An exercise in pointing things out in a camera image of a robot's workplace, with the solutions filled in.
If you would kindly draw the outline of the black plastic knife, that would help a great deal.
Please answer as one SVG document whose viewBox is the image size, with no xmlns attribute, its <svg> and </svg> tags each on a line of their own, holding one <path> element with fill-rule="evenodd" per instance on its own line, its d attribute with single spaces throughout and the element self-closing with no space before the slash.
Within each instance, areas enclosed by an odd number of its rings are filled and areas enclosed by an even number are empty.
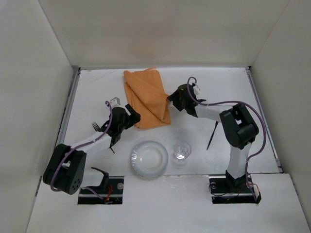
<svg viewBox="0 0 311 233">
<path fill-rule="evenodd" d="M 216 131 L 216 129 L 217 129 L 218 124 L 219 124 L 219 122 L 216 121 L 216 122 L 215 122 L 214 129 L 213 129 L 212 134 L 211 134 L 211 136 L 210 136 L 210 139 L 209 139 L 209 141 L 208 141 L 208 145 L 207 145 L 207 149 L 206 149 L 206 150 L 209 149 L 209 147 L 210 147 L 210 145 L 211 145 L 211 143 L 212 143 L 212 140 L 213 140 L 213 138 L 214 138 L 215 131 Z"/>
</svg>

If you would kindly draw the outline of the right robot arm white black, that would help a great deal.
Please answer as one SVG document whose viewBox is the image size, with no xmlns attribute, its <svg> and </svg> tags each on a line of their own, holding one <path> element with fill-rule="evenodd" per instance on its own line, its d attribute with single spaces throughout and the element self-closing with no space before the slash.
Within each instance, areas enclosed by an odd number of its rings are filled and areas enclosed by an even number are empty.
<svg viewBox="0 0 311 233">
<path fill-rule="evenodd" d="M 183 84 L 167 100 L 178 110 L 197 118 L 207 118 L 222 125 L 230 145 L 229 165 L 225 171 L 225 185 L 229 192 L 245 185 L 247 180 L 247 158 L 259 128 L 248 111 L 253 109 L 242 101 L 233 101 L 233 106 L 225 107 L 226 102 L 204 103 L 195 96 L 195 84 Z"/>
</svg>

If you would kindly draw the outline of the white round plate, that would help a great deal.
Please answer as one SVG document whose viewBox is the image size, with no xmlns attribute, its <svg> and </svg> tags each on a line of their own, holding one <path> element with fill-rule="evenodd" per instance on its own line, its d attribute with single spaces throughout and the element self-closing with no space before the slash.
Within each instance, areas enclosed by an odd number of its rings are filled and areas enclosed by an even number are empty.
<svg viewBox="0 0 311 233">
<path fill-rule="evenodd" d="M 131 165 L 134 171 L 143 177 L 153 178 L 166 171 L 169 155 L 166 148 L 156 141 L 142 141 L 131 154 Z"/>
</svg>

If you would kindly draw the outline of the clear plastic cup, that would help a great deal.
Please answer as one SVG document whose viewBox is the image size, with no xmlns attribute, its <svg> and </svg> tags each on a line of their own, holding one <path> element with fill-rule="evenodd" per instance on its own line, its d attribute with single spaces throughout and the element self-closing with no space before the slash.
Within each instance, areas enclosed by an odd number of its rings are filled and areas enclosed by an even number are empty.
<svg viewBox="0 0 311 233">
<path fill-rule="evenodd" d="M 173 147 L 173 161 L 177 166 L 183 166 L 187 163 L 191 155 L 191 146 L 186 142 L 178 142 Z"/>
</svg>

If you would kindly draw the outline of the black plastic fork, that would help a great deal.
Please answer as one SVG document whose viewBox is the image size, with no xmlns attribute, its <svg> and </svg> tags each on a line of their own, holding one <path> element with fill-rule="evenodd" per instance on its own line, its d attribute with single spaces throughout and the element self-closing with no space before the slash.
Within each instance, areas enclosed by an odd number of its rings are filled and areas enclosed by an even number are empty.
<svg viewBox="0 0 311 233">
<path fill-rule="evenodd" d="M 100 132 L 101 128 L 99 127 L 99 125 L 96 122 L 92 122 L 92 127 L 96 132 Z"/>
</svg>

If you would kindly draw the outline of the orange cloth placemat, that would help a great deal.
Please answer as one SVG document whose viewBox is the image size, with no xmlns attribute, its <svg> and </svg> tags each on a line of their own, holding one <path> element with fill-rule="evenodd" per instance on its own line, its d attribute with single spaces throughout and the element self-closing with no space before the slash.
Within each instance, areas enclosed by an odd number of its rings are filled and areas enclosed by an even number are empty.
<svg viewBox="0 0 311 233">
<path fill-rule="evenodd" d="M 143 71 L 126 70 L 123 74 L 127 101 L 141 116 L 135 126 L 146 130 L 170 125 L 168 95 L 158 70 L 151 67 Z"/>
</svg>

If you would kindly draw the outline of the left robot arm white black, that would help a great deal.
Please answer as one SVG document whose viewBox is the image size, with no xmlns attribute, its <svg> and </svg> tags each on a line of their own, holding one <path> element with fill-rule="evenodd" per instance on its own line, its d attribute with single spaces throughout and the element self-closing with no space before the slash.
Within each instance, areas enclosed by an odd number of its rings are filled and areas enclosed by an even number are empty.
<svg viewBox="0 0 311 233">
<path fill-rule="evenodd" d="M 110 110 L 108 121 L 101 127 L 92 123 L 95 134 L 74 145 L 57 145 L 43 175 L 43 183 L 54 192 L 69 195 L 82 187 L 86 159 L 92 153 L 111 149 L 121 138 L 123 131 L 133 127 L 141 120 L 141 115 L 130 104 L 121 107 L 106 102 Z"/>
</svg>

